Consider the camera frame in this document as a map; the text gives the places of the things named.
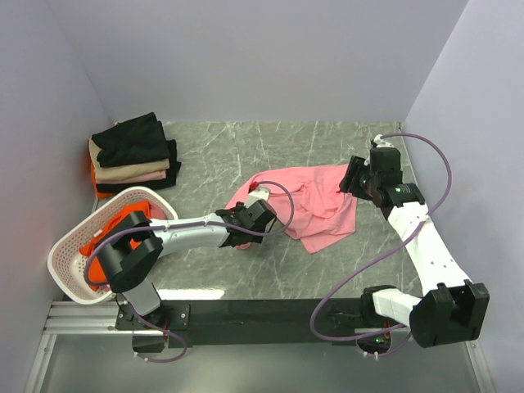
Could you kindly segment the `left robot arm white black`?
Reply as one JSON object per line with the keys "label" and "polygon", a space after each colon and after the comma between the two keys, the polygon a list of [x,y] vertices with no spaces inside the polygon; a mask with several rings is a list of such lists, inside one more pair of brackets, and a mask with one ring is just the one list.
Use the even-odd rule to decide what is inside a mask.
{"label": "left robot arm white black", "polygon": [[121,294],[134,311],[146,316],[160,308],[161,300],[147,278],[165,255],[202,247],[236,247],[263,240],[266,227],[276,219],[265,200],[194,219],[149,219],[136,212],[126,217],[97,244],[97,261],[111,291]]}

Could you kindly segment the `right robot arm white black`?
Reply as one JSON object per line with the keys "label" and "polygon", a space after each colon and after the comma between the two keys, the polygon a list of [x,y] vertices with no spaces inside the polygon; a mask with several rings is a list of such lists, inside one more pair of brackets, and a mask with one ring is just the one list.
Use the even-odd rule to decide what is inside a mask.
{"label": "right robot arm white black", "polygon": [[369,159],[351,157],[340,190],[382,211],[404,242],[422,286],[421,298],[392,286],[365,289],[364,321],[389,318],[401,323],[422,348],[476,340],[490,294],[484,284],[472,282],[449,253],[418,186],[403,180],[400,153],[395,148],[372,149]]}

